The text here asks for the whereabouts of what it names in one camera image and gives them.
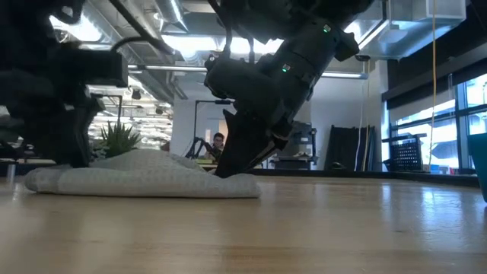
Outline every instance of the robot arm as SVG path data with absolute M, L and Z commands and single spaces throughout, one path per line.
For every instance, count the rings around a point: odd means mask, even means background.
M 284 39 L 274 55 L 263 56 L 257 64 L 230 59 L 229 46 L 205 64 L 205 85 L 216 97 L 234 99 L 237 110 L 224 112 L 228 138 L 216 175 L 244 172 L 286 146 L 294 116 L 311 98 L 332 59 L 343 61 L 358 54 L 353 33 L 342 29 L 372 2 L 222 0 L 221 6 L 212 4 L 227 30 L 234 28 L 242 37 L 262 43 Z M 231 32 L 227 35 L 231 41 Z

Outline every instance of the teal object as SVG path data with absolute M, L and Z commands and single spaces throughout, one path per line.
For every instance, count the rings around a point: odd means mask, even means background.
M 469 136 L 469 152 L 479 177 L 484 201 L 487 202 L 487 133 Z

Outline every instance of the man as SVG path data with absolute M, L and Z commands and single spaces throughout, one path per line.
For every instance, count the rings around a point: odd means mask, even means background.
M 220 132 L 215 133 L 215 135 L 213 136 L 213 148 L 218 148 L 219 150 L 223 151 L 224 140 L 225 136 L 223 136 L 223 134 L 221 134 Z M 205 153 L 205 158 L 211 159 L 213 161 L 215 160 L 215 158 L 208 151 Z

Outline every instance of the cloth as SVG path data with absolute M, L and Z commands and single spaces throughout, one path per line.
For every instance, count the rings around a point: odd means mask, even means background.
M 32 170 L 25 186 L 38 193 L 89 196 L 256 198 L 252 175 L 221 179 L 197 163 L 165 151 L 133 150 L 88 168 L 58 166 Z

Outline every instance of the wooden table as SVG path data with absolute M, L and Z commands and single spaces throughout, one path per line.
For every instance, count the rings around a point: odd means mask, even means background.
M 480 191 L 259 178 L 261 199 L 36 195 L 0 186 L 0 273 L 486 273 Z

